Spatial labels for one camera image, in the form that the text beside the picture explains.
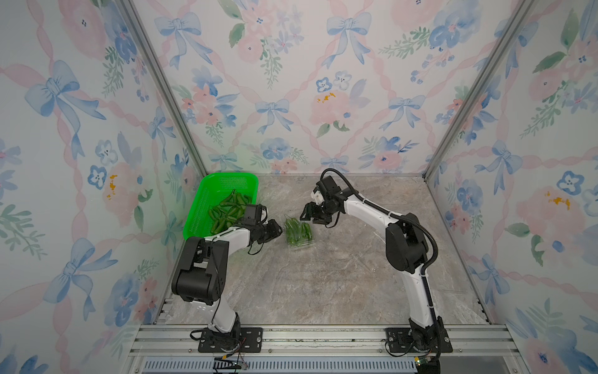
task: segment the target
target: black mounting plate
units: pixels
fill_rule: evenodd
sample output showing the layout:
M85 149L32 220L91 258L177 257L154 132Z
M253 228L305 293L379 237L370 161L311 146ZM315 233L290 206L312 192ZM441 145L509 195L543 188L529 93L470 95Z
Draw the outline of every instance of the black mounting plate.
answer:
M385 329L386 331L386 341L388 342L386 344L386 347L388 348L388 350L390 351L390 353L405 353L407 352L407 349L409 349L409 346L411 345L411 342L413 341L413 338L411 337L411 328L410 327L388 327ZM448 339L448 335L446 333L446 330L442 330L442 339L440 340L440 351L443 353L451 353L453 352L453 345L450 343L450 340L447 342L446 339ZM418 351L417 349L415 349L415 347L412 347L409 352L412 353L419 353L420 351ZM436 352L436 347L432 348L432 351L430 353L434 353Z
M245 339L241 347L241 353L260 353L263 333L264 329L261 327L241 327L240 340ZM199 353L230 352L230 339L219 338L216 334L208 328L203 329L197 351Z

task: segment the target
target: green plastic basket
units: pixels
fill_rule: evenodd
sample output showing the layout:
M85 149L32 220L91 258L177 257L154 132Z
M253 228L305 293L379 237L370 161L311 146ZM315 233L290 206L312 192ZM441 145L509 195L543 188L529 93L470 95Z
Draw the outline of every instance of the green plastic basket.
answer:
M202 179L183 229L185 240L192 236L205 238L211 235L214 221L208 216L208 210L218 205L232 190L251 196L251 202L255 204L258 177L250 173L214 173Z

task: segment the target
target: metal corner post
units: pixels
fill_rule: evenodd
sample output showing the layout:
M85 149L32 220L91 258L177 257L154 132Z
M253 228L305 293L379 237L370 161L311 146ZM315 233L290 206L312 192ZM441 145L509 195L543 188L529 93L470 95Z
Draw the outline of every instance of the metal corner post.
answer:
M463 107L455 114L453 123L446 134L444 134L444 137L440 141L432 160L428 163L428 166L423 173L424 179L426 181L431 176L431 173L436 170L438 165L440 165L442 162L444 154L449 150L455 137L457 137L459 134L461 127L463 127L463 123L474 109L478 98L481 97L490 80L496 73L498 65L502 62L502 59L507 56L509 48L511 48L515 43L517 36L523 29L525 21L529 17L537 2L538 0L521 0L519 4L517 4L517 8L505 26L502 37L498 40L494 49L490 52L490 56L488 56L488 62L471 86L471 90L469 91L469 94L463 103Z
M197 170L201 176L205 177L208 174L206 167L202 162L202 158L200 157L197 147L195 146L195 142L193 141L193 137L191 136L189 128L187 128L187 125L185 124L181 110L176 104L176 98L170 90L166 75L160 66L158 56L156 55L155 50L153 49L150 40L147 37L147 33L143 23L141 22L141 19L139 18L139 13L133 4L133 1L116 0L115 3L118 7L118 10L120 10L120 13L125 18L125 22L129 26L135 43L137 43L139 49L144 55L149 73L154 79L160 93L164 97L164 103L166 104L167 109L175 122L176 128L179 130L179 133L182 136L183 143L187 146L189 155L193 159L193 162L197 166Z

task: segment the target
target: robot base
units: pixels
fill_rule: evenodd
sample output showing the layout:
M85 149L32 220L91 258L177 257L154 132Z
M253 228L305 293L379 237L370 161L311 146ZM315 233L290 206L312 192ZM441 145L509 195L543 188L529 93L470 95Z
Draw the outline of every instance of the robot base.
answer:
M237 351L239 343L243 353L260 353L264 329L261 327L241 327L239 314L236 315L233 329L229 333L218 333L205 328L199 338L199 353L231 353Z

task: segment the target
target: ventilation grille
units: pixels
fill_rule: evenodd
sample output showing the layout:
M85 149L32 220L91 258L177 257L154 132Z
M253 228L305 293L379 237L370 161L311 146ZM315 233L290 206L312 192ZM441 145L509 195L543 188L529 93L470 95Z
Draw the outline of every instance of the ventilation grille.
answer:
M413 357L246 357L238 373L415 373ZM233 373L213 357L147 357L142 373Z

